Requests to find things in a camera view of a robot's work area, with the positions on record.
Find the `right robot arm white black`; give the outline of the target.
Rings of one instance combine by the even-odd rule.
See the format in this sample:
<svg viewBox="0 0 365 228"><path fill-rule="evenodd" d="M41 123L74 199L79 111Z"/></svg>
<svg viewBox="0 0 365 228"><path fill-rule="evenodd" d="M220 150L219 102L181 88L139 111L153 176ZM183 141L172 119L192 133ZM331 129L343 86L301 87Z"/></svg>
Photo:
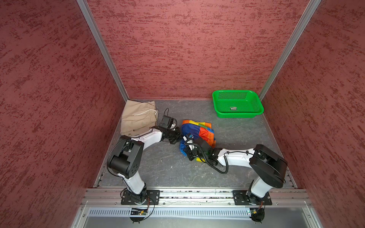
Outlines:
<svg viewBox="0 0 365 228"><path fill-rule="evenodd" d="M230 167L251 168L258 175L247 191L233 191L235 205L272 205L269 191L280 189L286 182L288 162L268 147L258 144L252 149L228 150L213 148L202 138L183 137L184 152L190 161L201 162L220 174L227 174Z"/></svg>

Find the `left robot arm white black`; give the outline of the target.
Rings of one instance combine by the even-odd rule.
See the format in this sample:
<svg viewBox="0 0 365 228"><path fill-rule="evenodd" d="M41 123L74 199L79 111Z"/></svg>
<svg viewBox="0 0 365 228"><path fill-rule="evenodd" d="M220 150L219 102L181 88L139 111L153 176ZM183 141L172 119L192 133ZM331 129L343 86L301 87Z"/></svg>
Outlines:
<svg viewBox="0 0 365 228"><path fill-rule="evenodd" d="M138 136L120 136L106 164L108 171L122 178L126 184L126 190L121 193L121 203L141 205L148 201L147 186L138 172L144 149L163 141L176 144L181 139L179 127L167 129L159 126Z"/></svg>

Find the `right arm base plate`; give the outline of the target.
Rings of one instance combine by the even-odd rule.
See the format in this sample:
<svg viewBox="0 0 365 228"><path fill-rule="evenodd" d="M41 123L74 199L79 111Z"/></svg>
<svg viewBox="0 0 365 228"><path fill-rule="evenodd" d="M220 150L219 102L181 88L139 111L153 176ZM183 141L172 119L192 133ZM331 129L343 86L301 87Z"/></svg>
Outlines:
<svg viewBox="0 0 365 228"><path fill-rule="evenodd" d="M260 198L253 193L248 194L248 191L234 190L232 191L233 200L236 206L271 206L272 201L269 192L264 197Z"/></svg>

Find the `aluminium corner post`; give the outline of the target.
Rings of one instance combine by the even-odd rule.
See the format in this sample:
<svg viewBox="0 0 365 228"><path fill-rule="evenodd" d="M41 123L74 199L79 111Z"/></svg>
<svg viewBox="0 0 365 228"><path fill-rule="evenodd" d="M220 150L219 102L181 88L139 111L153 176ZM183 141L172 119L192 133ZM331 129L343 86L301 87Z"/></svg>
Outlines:
<svg viewBox="0 0 365 228"><path fill-rule="evenodd" d="M129 100L129 96L128 96L127 91L124 87L124 84L121 80L121 77L118 73L118 70L112 60L112 57L108 51L108 48L104 42L104 39L102 38L102 34L100 33L97 23L92 15L91 9L86 0L77 0L77 3L87 22L87 25L94 37L94 40L96 41L96 43L99 47L99 50L104 58L104 61L106 62L107 66L109 68L109 71L118 87L118 90L119 90L122 98L126 102L127 100Z"/></svg>
<svg viewBox="0 0 365 228"><path fill-rule="evenodd" d="M317 10L318 6L320 5L321 0L310 0L303 11L297 25L295 26L287 44L285 45L282 53L280 54L273 70L271 71L266 83L264 84L261 92L259 93L260 101L262 101L269 91L271 85L273 84L274 80L278 76L281 68L284 66L287 58L291 54L292 50L294 49L296 43L298 42L299 38L301 37L303 31L305 30L306 26L308 25L309 21L311 20L312 16L314 15L315 11Z"/></svg>

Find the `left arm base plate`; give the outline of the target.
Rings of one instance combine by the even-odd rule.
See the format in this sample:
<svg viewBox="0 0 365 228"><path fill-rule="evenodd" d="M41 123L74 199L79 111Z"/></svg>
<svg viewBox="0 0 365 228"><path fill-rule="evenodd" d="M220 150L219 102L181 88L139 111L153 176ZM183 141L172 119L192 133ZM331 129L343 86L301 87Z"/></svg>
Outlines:
<svg viewBox="0 0 365 228"><path fill-rule="evenodd" d="M120 193L121 205L158 205L160 198L159 190L144 190L140 194L134 194L129 190Z"/></svg>

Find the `beige shorts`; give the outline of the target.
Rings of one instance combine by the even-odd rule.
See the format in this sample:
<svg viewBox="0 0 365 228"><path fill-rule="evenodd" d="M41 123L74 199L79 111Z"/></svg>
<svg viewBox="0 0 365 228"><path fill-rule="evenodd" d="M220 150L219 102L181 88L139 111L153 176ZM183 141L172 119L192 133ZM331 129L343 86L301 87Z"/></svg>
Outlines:
<svg viewBox="0 0 365 228"><path fill-rule="evenodd" d="M137 102L128 100L121 116L121 135L142 135L156 126L158 110L155 101Z"/></svg>

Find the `right aluminium corner post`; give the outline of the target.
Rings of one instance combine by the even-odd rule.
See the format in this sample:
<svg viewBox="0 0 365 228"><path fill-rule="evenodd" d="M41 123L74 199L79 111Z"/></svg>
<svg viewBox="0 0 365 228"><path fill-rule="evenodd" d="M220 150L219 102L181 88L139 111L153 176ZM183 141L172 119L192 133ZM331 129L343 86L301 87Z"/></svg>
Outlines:
<svg viewBox="0 0 365 228"><path fill-rule="evenodd" d="M291 54L292 50L294 49L296 43L298 42L299 38L301 37L303 31L305 30L306 26L308 25L309 21L311 20L312 16L314 15L315 11L317 10L318 6L320 5L321 0L310 0L303 11L297 25L295 26L287 44L285 45L282 53L280 54L273 70L271 71L266 83L264 84L261 92L259 93L260 101L262 101L269 91L271 85L273 84L274 80L278 76L281 68L284 66L287 58Z"/></svg>

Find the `left aluminium corner post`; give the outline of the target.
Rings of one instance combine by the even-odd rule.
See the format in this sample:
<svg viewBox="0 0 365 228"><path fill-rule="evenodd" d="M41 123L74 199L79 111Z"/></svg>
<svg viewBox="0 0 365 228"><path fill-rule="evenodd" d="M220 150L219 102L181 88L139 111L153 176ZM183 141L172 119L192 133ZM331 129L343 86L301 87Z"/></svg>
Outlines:
<svg viewBox="0 0 365 228"><path fill-rule="evenodd" d="M122 98L126 102L127 100L129 100L129 96L128 96L127 91L124 87L124 84L121 80L121 77L118 73L118 70L112 60L112 57L108 51L108 48L104 42L104 39L102 38L102 34L100 33L97 23L92 15L91 9L86 0L77 0L77 3L87 22L87 25L94 37L94 40L96 41L96 43L99 47L99 50L104 58L104 61L106 62L107 66L109 68L109 71L118 87L118 90L119 90Z"/></svg>

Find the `green plastic basket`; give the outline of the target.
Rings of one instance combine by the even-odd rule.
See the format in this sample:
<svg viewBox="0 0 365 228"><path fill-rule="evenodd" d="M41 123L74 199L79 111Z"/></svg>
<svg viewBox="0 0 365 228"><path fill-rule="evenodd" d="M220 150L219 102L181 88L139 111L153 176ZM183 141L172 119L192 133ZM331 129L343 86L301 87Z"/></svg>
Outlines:
<svg viewBox="0 0 365 228"><path fill-rule="evenodd" d="M219 118L254 118L264 113L259 96L250 90L216 90L213 105Z"/></svg>

